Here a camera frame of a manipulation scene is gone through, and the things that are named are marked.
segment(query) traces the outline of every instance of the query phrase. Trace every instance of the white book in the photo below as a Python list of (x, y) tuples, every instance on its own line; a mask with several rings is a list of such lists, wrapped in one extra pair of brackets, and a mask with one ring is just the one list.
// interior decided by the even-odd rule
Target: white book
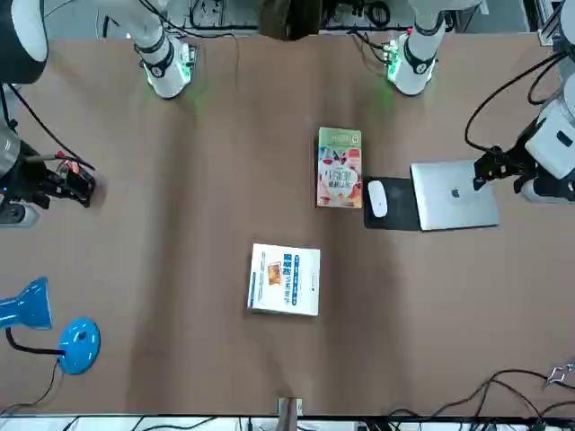
[(320, 251), (254, 244), (248, 309), (317, 316)]

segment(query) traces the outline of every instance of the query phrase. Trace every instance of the book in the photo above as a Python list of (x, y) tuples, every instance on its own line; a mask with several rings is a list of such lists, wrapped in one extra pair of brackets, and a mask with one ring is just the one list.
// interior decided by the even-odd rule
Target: book
[(362, 208), (361, 131), (320, 128), (317, 206)]
[(317, 316), (320, 256), (316, 249), (254, 244), (248, 310)]

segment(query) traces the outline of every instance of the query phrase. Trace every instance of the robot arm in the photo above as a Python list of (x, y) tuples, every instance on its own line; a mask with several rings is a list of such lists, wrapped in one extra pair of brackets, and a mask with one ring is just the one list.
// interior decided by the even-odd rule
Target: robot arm
[(48, 59), (44, 2), (0, 3), (0, 83), (33, 84)]
[[(145, 4), (144, 0), (95, 1), (129, 31), (155, 92), (165, 99), (178, 95), (191, 79), (191, 53), (187, 44), (168, 37), (154, 12), (165, 4), (161, 7), (155, 0), (145, 0)], [(48, 209), (50, 197), (55, 197), (89, 207), (96, 185), (93, 176), (80, 166), (83, 161), (67, 161), (63, 154), (38, 154), (16, 135), (15, 121), (9, 118), (3, 84), (35, 83), (48, 60), (43, 14), (43, 0), (0, 2), (0, 99), (6, 122), (0, 123), (0, 142), (4, 143), (0, 147), (0, 226), (27, 227), (37, 220), (37, 215), (29, 216), (37, 214), (35, 210), (14, 202)], [(47, 160), (62, 162), (54, 172), (46, 166)]]
[[(560, 49), (575, 61), (575, 0), (565, 0), (555, 15)], [(567, 78), (539, 116), (519, 135), (514, 147), (493, 147), (475, 163), (475, 189), (508, 176), (518, 176), (516, 193), (527, 200), (575, 202), (575, 75)]]
[(436, 54), (446, 33), (444, 11), (468, 9), (481, 1), (410, 0), (415, 23), (411, 33), (401, 35), (388, 51), (391, 53), (389, 81), (408, 96), (421, 93), (431, 78)]

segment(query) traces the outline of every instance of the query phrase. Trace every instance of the lamp base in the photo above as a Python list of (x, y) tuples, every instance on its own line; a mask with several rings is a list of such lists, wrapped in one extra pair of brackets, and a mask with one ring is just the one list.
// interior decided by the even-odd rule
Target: lamp base
[(60, 335), (58, 348), (66, 352), (58, 359), (62, 373), (81, 374), (87, 371), (100, 352), (98, 326), (87, 317), (75, 319)]

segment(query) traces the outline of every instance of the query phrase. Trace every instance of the book cover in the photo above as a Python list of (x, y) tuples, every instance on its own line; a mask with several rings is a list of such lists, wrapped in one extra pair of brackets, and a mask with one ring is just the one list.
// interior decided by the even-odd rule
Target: book cover
[(320, 128), (317, 206), (362, 208), (361, 131)]

